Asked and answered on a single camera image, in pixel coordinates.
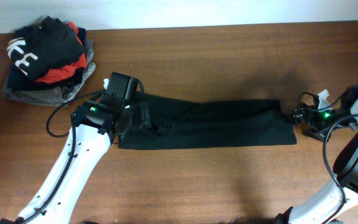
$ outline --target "red garment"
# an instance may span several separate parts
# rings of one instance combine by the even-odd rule
[[[69,22],[68,25],[75,31],[75,34],[78,34],[78,29],[73,22]],[[37,79],[36,82],[44,82],[49,84],[59,82],[72,77],[75,73],[75,70],[81,67],[86,67],[85,54],[81,54],[80,58],[75,63],[65,65],[62,68],[50,68],[48,72],[43,77]]]

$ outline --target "pile of clothes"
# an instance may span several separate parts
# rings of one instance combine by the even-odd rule
[[[59,106],[75,97],[96,68],[86,30],[51,17],[15,31],[6,50],[13,64],[2,95],[24,103]]]

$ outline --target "brown wood surface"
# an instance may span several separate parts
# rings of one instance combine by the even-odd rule
[[[9,70],[0,35],[0,89]],[[190,101],[278,98],[327,88],[330,99],[358,83],[358,22],[89,31],[97,69],[82,93],[112,71],[147,93]],[[69,127],[70,106],[53,131]],[[45,131],[53,108],[0,94],[0,218],[15,219],[42,185],[66,139]],[[294,146],[132,151],[112,146],[88,180],[71,223],[218,223],[274,217],[310,198],[328,180],[321,146],[294,128]],[[331,163],[354,133],[335,132]],[[358,207],[339,217],[358,223]]]

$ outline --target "wood grain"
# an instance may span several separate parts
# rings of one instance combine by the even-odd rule
[[[0,34],[0,89],[9,70]],[[267,24],[178,29],[99,30],[97,69],[82,93],[117,71],[147,93],[191,100],[278,98],[283,109],[302,91],[327,88],[331,99],[358,83],[358,22]],[[53,131],[70,127],[63,109]],[[51,138],[53,108],[0,94],[0,218],[14,219],[42,185],[65,139]],[[71,223],[218,223],[274,217],[312,196],[329,176],[321,143],[300,134],[295,146],[132,151],[112,146],[81,194]],[[354,133],[335,132],[331,163]],[[358,223],[358,207],[339,217]]]

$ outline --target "table surface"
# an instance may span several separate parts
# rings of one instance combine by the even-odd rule
[[[358,83],[358,22],[264,24],[89,31],[96,71],[81,93],[98,90],[112,71],[142,80],[147,93],[205,102],[275,98],[284,111],[303,91],[327,88],[333,100]],[[9,71],[0,34],[0,90]],[[52,130],[70,128],[69,111]],[[66,139],[50,137],[53,108],[0,94],[0,218],[15,219],[38,191]],[[322,144],[133,151],[111,146],[93,170],[70,223],[218,223],[274,217],[303,203],[328,180]],[[336,131],[331,164],[353,136]],[[358,207],[339,217],[358,223]]]

